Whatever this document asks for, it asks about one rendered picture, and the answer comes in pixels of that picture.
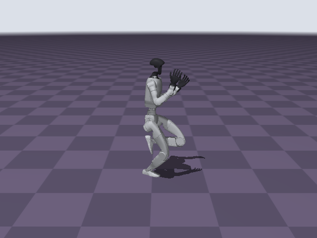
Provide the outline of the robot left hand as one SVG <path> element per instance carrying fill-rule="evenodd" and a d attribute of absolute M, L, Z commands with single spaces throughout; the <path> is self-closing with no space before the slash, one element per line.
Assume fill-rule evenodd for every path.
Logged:
<path fill-rule="evenodd" d="M 185 78 L 185 79 L 184 79 Z M 186 79 L 187 78 L 187 79 Z M 179 82 L 178 82 L 178 85 L 176 85 L 178 88 L 179 88 L 179 90 L 177 91 L 177 92 L 179 92 L 180 90 L 181 90 L 181 87 L 184 87 L 190 80 L 188 80 L 189 78 L 186 76 L 185 77 L 185 75 L 184 75 L 184 77 L 181 79 L 181 76 L 180 76 L 180 78 L 179 78 Z M 188 80 L 188 81 L 187 81 Z M 186 82 L 187 81 L 187 82 Z"/>

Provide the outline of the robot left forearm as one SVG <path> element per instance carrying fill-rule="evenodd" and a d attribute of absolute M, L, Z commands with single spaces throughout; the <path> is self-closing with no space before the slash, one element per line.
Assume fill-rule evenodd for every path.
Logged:
<path fill-rule="evenodd" d="M 174 92 L 173 92 L 173 95 L 176 95 L 178 90 L 179 90 L 179 88 L 176 86 L 176 88 L 175 88 L 175 90 L 174 90 Z M 163 94 L 164 94 L 164 93 L 163 93 Z M 172 96 L 173 96 L 173 95 L 172 95 Z M 172 96 L 170 96 L 170 97 L 172 97 Z"/>

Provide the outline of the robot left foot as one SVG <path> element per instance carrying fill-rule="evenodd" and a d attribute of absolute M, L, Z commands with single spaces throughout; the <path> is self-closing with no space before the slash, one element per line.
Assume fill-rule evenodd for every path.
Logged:
<path fill-rule="evenodd" d="M 150 135 L 145 135 L 145 138 L 146 138 L 146 141 L 147 141 L 147 143 L 148 143 L 149 150 L 150 150 L 151 154 L 153 154 L 153 143 L 151 142 L 151 141 L 152 141 L 152 140 L 151 140 L 152 138 L 151 138 Z"/>

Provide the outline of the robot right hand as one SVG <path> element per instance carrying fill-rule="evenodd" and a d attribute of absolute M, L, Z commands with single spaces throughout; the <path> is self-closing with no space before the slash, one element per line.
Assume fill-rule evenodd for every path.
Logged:
<path fill-rule="evenodd" d="M 173 75 L 171 76 L 171 72 L 170 72 L 170 81 L 171 81 L 171 83 L 170 83 L 170 85 L 172 85 L 172 86 L 175 86 L 174 87 L 174 90 L 175 90 L 175 88 L 176 88 L 176 83 L 179 81 L 179 78 L 180 78 L 180 76 L 181 76 L 181 74 L 182 74 L 182 72 L 180 73 L 180 71 L 178 72 L 178 69 L 177 69 L 177 71 L 176 71 L 176 73 L 175 73 L 175 70 L 176 69 L 174 69 L 174 71 L 173 71 Z M 177 72 L 178 72 L 178 74 L 177 74 Z M 175 74 L 174 74 L 175 73 Z M 179 73 L 180 73 L 180 75 L 179 75 Z M 177 76 L 176 76 L 176 74 L 177 74 Z M 178 75 L 179 75 L 179 77 L 178 77 Z M 169 85 L 169 87 L 170 87 L 170 85 Z"/>

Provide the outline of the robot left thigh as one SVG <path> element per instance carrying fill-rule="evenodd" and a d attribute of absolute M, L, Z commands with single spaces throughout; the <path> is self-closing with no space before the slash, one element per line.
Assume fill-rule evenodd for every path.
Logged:
<path fill-rule="evenodd" d="M 163 123 L 163 125 L 162 125 L 162 123 Z M 185 137 L 184 137 L 182 131 L 171 120 L 169 120 L 168 118 L 163 117 L 161 115 L 158 115 L 158 123 L 157 123 L 157 125 L 159 127 L 162 125 L 165 130 L 167 130 L 170 133 L 176 135 L 177 136 L 177 138 L 176 138 L 176 144 L 177 145 L 183 146 L 185 144 L 186 140 L 185 140 Z"/>

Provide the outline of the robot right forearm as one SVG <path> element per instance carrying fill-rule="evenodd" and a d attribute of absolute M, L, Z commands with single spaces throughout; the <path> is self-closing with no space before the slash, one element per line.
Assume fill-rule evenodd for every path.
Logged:
<path fill-rule="evenodd" d="M 170 85 L 168 91 L 165 92 L 165 94 L 163 94 L 161 97 L 157 98 L 157 99 L 155 100 L 155 103 L 156 103 L 157 105 L 159 105 L 159 104 L 161 104 L 161 103 L 163 103 L 163 102 L 166 102 L 166 101 L 170 98 L 170 96 L 173 95 L 174 87 L 175 87 L 175 86 Z"/>

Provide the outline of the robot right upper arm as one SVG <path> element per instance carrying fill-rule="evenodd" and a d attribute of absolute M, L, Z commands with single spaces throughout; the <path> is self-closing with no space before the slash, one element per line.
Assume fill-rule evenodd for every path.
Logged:
<path fill-rule="evenodd" d="M 150 91 L 150 94 L 151 94 L 151 97 L 152 97 L 154 105 L 157 106 L 157 107 L 162 106 L 162 103 L 159 104 L 159 105 L 157 105 L 155 103 L 155 100 L 158 98 L 157 85 L 156 85 L 155 81 L 154 80 L 149 81 L 147 83 L 147 87 L 148 87 L 148 89 Z"/>

